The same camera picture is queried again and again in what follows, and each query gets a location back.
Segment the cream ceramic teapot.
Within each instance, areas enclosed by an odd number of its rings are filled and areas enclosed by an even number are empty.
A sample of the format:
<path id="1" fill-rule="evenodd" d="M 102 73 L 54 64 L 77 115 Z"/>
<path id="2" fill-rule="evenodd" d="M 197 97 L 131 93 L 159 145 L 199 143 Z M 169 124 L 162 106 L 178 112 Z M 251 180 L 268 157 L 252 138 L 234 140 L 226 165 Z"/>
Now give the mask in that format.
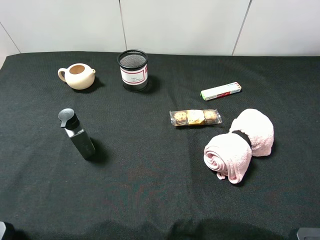
<path id="1" fill-rule="evenodd" d="M 95 81 L 96 70 L 84 63 L 75 63 L 68 68 L 60 68 L 58 77 L 74 90 L 89 88 Z"/>

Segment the black elastic band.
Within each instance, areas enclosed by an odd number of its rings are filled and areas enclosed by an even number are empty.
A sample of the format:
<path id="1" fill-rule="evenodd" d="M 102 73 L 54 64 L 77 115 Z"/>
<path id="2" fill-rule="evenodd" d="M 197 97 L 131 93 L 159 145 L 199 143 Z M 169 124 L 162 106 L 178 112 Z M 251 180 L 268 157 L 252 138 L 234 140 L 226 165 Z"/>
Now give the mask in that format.
<path id="1" fill-rule="evenodd" d="M 240 130 L 234 130 L 231 133 L 240 136 L 242 139 L 244 139 L 247 142 L 250 148 L 252 147 L 251 140 L 247 134 L 241 132 Z"/>

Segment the grey block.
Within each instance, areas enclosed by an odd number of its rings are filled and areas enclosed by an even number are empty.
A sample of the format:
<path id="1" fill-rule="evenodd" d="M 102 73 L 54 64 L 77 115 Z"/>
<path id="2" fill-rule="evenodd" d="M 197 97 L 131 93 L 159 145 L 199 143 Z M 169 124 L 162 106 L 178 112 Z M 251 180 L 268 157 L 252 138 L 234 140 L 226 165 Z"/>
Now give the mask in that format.
<path id="1" fill-rule="evenodd" d="M 320 240 L 320 228 L 301 227 L 296 236 L 298 240 Z"/>
<path id="2" fill-rule="evenodd" d="M 6 237 L 6 230 L 7 230 L 7 227 L 6 227 L 6 224 L 4 222 L 0 222 L 0 240 L 5 240 Z"/>

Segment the grey block bottom right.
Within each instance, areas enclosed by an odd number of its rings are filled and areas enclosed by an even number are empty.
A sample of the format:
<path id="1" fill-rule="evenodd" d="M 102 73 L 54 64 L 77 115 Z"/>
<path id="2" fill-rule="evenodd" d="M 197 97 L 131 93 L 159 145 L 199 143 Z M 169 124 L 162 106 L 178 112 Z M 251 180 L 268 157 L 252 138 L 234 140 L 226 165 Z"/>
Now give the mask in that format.
<path id="1" fill-rule="evenodd" d="M 298 240 L 320 240 L 320 228 L 301 227 L 296 236 Z"/>

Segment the clear packet of chocolates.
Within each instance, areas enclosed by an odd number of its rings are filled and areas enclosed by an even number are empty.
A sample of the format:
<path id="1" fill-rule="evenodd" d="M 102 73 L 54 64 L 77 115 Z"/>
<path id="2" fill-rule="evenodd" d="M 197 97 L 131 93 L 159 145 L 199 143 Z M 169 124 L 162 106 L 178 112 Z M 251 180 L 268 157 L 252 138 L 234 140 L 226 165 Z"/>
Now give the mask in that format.
<path id="1" fill-rule="evenodd" d="M 221 124 L 222 118 L 217 109 L 189 109 L 170 111 L 170 121 L 175 127 Z"/>

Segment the rolled pink towel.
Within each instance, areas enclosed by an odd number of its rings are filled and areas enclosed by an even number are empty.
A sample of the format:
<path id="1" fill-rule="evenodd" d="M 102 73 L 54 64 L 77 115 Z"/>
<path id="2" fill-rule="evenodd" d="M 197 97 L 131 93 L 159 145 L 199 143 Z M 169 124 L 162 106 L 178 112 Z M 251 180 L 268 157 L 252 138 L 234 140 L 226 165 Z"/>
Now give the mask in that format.
<path id="1" fill-rule="evenodd" d="M 248 135 L 252 147 L 232 131 Z M 266 157 L 272 152 L 274 126 L 271 120 L 257 109 L 242 111 L 231 124 L 228 133 L 214 136 L 204 148 L 205 165 L 220 180 L 228 179 L 232 184 L 243 180 L 252 157 Z"/>

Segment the black mesh pen holder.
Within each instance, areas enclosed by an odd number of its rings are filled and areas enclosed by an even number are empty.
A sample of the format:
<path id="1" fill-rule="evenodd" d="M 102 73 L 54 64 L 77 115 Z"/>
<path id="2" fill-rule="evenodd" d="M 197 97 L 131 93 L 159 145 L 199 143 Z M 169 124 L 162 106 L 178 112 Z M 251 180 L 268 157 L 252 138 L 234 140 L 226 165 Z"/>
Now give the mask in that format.
<path id="1" fill-rule="evenodd" d="M 117 63 L 120 68 L 123 87 L 129 92 L 140 92 L 148 86 L 148 55 L 137 49 L 126 50 L 119 54 Z"/>

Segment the white green toothpaste box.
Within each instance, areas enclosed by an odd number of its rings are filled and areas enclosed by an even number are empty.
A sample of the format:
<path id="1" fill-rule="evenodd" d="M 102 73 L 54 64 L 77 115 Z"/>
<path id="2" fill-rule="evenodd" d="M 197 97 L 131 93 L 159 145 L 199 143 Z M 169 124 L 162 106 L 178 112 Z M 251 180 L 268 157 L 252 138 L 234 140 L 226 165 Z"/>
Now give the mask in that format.
<path id="1" fill-rule="evenodd" d="M 235 93 L 239 93 L 241 90 L 242 90 L 242 87 L 238 82 L 232 82 L 229 84 L 202 90 L 200 92 L 200 96 L 202 97 L 203 100 L 209 101 L 209 100 L 225 97 L 228 95 L 232 95 Z"/>

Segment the dark grey spray bottle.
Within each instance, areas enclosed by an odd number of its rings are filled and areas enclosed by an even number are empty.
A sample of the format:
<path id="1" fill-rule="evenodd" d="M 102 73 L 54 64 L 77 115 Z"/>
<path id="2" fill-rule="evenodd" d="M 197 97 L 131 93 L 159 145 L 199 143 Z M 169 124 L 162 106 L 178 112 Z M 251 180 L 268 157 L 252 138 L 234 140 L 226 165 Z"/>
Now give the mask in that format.
<path id="1" fill-rule="evenodd" d="M 85 129 L 82 127 L 75 111 L 71 108 L 65 108 L 58 114 L 60 127 L 63 128 L 79 151 L 81 156 L 87 160 L 93 156 L 96 149 Z"/>

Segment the grey block bottom left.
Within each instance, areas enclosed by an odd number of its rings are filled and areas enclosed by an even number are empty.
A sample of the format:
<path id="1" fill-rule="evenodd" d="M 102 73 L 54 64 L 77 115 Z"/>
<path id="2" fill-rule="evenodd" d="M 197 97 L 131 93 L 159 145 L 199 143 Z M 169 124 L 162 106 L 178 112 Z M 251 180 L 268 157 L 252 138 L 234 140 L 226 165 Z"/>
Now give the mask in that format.
<path id="1" fill-rule="evenodd" d="M 6 230 L 7 230 L 7 227 L 6 227 L 6 224 L 4 222 L 0 222 L 0 240 L 5 240 L 6 237 Z"/>

